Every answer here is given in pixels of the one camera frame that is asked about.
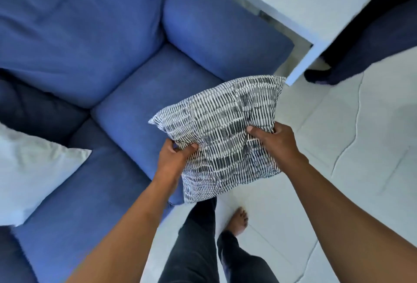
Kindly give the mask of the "person's right hand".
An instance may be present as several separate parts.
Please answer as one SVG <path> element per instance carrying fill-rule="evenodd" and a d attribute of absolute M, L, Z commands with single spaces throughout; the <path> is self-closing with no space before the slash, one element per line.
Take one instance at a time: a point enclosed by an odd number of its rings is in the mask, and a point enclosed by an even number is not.
<path fill-rule="evenodd" d="M 272 139 L 269 144 L 262 144 L 274 158 L 279 169 L 284 173 L 293 170 L 300 164 L 309 164 L 307 157 L 302 154 L 295 140 L 292 128 L 280 122 L 274 122 Z"/>

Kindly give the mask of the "person's left hand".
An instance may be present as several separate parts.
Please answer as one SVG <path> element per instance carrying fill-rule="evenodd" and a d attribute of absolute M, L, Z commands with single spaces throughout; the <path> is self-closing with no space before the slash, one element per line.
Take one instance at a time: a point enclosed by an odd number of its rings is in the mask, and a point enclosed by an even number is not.
<path fill-rule="evenodd" d="M 180 150 L 173 140 L 169 138 L 165 140 L 159 153 L 157 170 L 153 179 L 162 183 L 170 195 L 176 190 L 188 160 L 182 158 Z"/>

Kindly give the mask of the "black and white patterned pillow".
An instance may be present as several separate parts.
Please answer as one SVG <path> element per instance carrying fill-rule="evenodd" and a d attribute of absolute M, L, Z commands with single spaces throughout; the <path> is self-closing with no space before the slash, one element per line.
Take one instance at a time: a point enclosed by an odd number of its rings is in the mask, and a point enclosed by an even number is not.
<path fill-rule="evenodd" d="M 179 148 L 199 146 L 181 175 L 186 204 L 280 173 L 261 142 L 247 133 L 247 126 L 274 131 L 285 81 L 276 75 L 234 79 L 167 106 L 149 120 Z"/>

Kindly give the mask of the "person's right forearm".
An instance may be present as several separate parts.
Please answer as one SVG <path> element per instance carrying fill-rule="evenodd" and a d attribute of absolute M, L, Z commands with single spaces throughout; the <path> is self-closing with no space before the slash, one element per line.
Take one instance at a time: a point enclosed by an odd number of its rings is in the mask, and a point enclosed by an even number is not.
<path fill-rule="evenodd" d="M 304 158 L 281 169 L 340 283 L 417 283 L 417 247 L 355 205 Z"/>

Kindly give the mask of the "person's left forearm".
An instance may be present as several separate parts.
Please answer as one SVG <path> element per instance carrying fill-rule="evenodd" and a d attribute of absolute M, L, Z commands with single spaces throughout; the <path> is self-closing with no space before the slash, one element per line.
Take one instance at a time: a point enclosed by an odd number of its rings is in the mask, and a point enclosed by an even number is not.
<path fill-rule="evenodd" d="M 139 283 L 179 177 L 157 174 L 65 283 Z"/>

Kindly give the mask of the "person's right foot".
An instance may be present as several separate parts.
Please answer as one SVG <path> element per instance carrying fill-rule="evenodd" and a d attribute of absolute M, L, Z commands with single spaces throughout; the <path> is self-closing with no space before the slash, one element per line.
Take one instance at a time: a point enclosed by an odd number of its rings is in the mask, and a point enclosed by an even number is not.
<path fill-rule="evenodd" d="M 239 207 L 233 216 L 230 218 L 223 232 L 230 232 L 233 236 L 237 237 L 245 231 L 248 226 L 248 213 L 241 206 Z"/>

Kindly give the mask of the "person's dark trousers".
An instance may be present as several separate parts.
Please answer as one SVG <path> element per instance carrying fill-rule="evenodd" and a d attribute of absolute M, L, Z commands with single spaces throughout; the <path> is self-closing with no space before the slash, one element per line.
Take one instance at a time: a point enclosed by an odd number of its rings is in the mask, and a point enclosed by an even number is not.
<path fill-rule="evenodd" d="M 198 202 L 189 212 L 158 283 L 220 283 L 220 260 L 227 283 L 279 283 L 267 262 L 239 246 L 226 231 L 215 240 L 217 198 Z"/>

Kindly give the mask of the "blue fabric sofa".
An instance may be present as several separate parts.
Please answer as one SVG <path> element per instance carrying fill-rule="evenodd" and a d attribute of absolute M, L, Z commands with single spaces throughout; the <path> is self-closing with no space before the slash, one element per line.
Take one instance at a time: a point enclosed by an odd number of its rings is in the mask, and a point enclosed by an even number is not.
<path fill-rule="evenodd" d="M 0 124 L 92 150 L 0 226 L 0 283 L 64 282 L 150 184 L 166 134 L 149 119 L 293 47 L 234 0 L 0 0 Z"/>

